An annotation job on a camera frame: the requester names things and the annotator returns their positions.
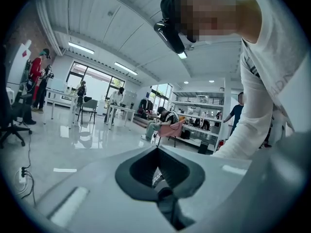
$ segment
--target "gray chair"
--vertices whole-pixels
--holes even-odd
[[[91,112],[91,116],[89,118],[89,121],[91,121],[92,115],[94,114],[94,124],[95,124],[95,115],[96,115],[96,107],[97,107],[97,100],[91,99],[85,103],[82,104],[79,110],[79,115],[78,115],[78,121],[79,121],[79,116],[80,116],[80,111],[81,111],[81,124],[83,124],[83,111],[84,112]]]

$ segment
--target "red jacket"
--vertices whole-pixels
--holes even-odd
[[[41,59],[40,58],[35,58],[33,61],[33,65],[31,66],[30,69],[30,77],[31,80],[36,82],[39,77],[41,77]]]

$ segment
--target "floor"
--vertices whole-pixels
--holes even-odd
[[[45,113],[51,114],[51,106],[48,106]],[[95,124],[93,118],[89,122],[89,115],[84,114],[84,122],[81,119],[76,122],[75,127],[67,127],[69,109],[55,107],[54,119],[49,118],[44,125],[42,114],[33,112],[33,120],[36,125],[31,126],[31,167],[29,171],[35,180],[35,200],[38,200],[48,189],[66,178],[71,173],[56,172],[54,168],[81,169],[83,166],[96,161],[100,158],[120,154],[129,150],[137,149],[151,143],[141,139],[145,129],[135,123],[127,123],[124,127],[124,120],[115,119],[115,126],[109,130],[104,124],[104,117],[97,116]],[[21,133],[26,146],[22,147],[16,136],[11,135],[4,143],[4,149],[0,150],[1,167],[3,173],[10,184],[14,184],[18,189],[21,185],[14,175],[22,166],[28,166],[28,145],[30,136],[27,132]],[[162,145],[173,146],[174,141],[168,138],[161,139]],[[184,144],[176,141],[176,147],[189,151],[198,151],[193,145]],[[31,188],[29,187],[22,195],[26,195]],[[32,196],[25,198],[28,203],[33,205]]]

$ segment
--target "white ceiling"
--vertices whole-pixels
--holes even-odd
[[[92,59],[136,79],[141,85],[206,79],[209,74],[239,77],[241,40],[199,42],[181,60],[154,32],[161,0],[46,0],[47,14],[59,47]],[[95,51],[94,55],[69,47],[68,42]],[[114,65],[135,70],[132,75]]]

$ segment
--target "white desk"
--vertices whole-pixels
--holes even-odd
[[[112,112],[112,116],[111,116],[111,120],[109,120],[109,115],[107,115],[107,123],[109,124],[109,129],[111,130],[111,123],[112,123],[112,117],[113,117],[113,113],[115,110],[117,109],[120,109],[120,110],[123,110],[125,111],[126,115],[125,115],[125,123],[124,123],[124,126],[126,126],[126,121],[127,121],[127,113],[128,112],[132,112],[132,117],[131,117],[131,123],[133,123],[133,119],[134,119],[134,112],[135,110],[131,110],[129,108],[123,108],[121,106],[116,106],[116,105],[109,105],[109,107],[111,107],[111,112]]]
[[[52,115],[51,115],[51,119],[53,119],[55,102],[57,102],[55,100],[55,98],[52,98],[52,94],[54,94],[54,96],[55,95],[62,95],[62,96],[71,98],[70,111],[69,111],[70,115],[68,117],[68,127],[71,129],[72,124],[74,124],[74,122],[75,122],[75,106],[76,106],[77,101],[78,101],[78,96],[75,95],[75,94],[74,95],[67,94],[65,92],[55,91],[55,90],[47,88],[47,94],[45,96],[45,102],[44,102],[44,109],[46,110],[47,105],[48,105],[48,101],[51,101],[52,102]],[[45,112],[43,113],[43,123],[44,124],[47,123],[47,114]]]

